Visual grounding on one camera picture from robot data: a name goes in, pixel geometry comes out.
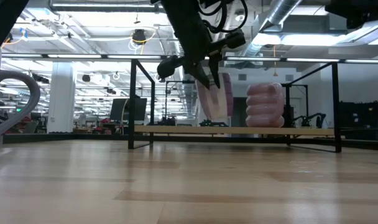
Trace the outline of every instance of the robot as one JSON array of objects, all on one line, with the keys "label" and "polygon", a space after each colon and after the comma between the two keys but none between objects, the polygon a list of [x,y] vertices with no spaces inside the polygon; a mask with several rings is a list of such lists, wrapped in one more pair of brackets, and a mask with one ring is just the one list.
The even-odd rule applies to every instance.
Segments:
[{"label": "robot", "polygon": [[298,119],[302,119],[301,127],[311,127],[311,120],[313,118],[316,118],[316,128],[322,128],[323,127],[323,121],[326,119],[326,115],[323,113],[316,113],[311,116],[299,116],[297,118],[294,118],[292,120],[292,127],[295,127],[295,122]]},{"label": "robot", "polygon": [[[240,0],[244,6],[245,19],[242,24],[233,30],[224,30],[223,27],[227,18],[227,5],[234,0],[151,0],[152,4],[160,2],[163,5],[168,19],[175,31],[175,36],[184,51],[183,57],[176,55],[163,60],[157,68],[160,79],[165,79],[174,74],[175,69],[183,66],[185,73],[189,73],[196,78],[206,88],[210,88],[210,82],[220,88],[218,76],[218,64],[222,61],[222,50],[226,47],[234,49],[246,43],[241,28],[247,21],[248,8],[245,0]],[[202,11],[203,8],[210,7],[219,2],[219,6],[210,13]],[[218,27],[212,26],[208,21],[202,20],[200,14],[212,16],[222,10],[221,22]],[[228,33],[226,37],[217,42],[211,41],[210,32],[217,34]],[[209,58],[212,79],[207,77],[201,61]]]}]

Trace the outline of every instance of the computer monitor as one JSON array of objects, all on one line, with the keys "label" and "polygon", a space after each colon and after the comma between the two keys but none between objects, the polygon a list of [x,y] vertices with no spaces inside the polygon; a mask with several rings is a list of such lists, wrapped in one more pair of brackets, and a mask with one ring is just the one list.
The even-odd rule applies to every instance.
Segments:
[{"label": "computer monitor", "polygon": [[32,117],[32,120],[37,120],[39,118],[41,118],[41,113],[36,113],[36,112],[31,112],[31,117]]},{"label": "computer monitor", "polygon": [[[135,99],[135,120],[143,121],[146,115],[146,104],[147,98],[136,98]],[[129,117],[129,100],[128,99],[114,99],[112,104],[112,110],[110,112],[110,119],[115,121],[121,121],[122,110],[126,105],[124,110],[123,120],[128,120]]]}]

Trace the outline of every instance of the ductwork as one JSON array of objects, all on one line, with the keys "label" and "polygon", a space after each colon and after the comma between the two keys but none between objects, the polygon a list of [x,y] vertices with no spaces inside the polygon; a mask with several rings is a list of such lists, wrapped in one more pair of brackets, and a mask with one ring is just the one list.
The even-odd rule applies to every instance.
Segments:
[{"label": "ductwork", "polygon": [[[301,2],[302,0],[273,0],[270,4],[269,11],[258,15],[253,23],[254,38],[260,31],[265,29],[272,28],[275,31],[281,31],[283,22]],[[262,47],[262,45],[253,44],[251,42],[247,49],[242,52],[241,56],[255,57]]]}]

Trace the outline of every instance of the wooden floor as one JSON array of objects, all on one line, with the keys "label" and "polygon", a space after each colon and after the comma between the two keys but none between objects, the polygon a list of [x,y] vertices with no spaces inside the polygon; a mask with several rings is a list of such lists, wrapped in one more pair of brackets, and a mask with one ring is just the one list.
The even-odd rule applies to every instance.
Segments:
[{"label": "wooden floor", "polygon": [[378,151],[59,141],[0,149],[0,224],[378,223]]}]

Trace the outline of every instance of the pink object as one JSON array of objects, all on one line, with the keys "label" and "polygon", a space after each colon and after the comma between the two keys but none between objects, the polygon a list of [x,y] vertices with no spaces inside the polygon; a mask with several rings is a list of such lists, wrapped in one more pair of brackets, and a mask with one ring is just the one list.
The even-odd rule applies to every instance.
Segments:
[{"label": "pink object", "polygon": [[196,81],[198,98],[207,119],[227,118],[233,114],[232,82],[228,73],[219,74],[221,88],[210,85],[210,89]]},{"label": "pink object", "polygon": [[284,110],[283,88],[279,83],[250,85],[247,89],[247,119],[249,127],[281,128]]}]

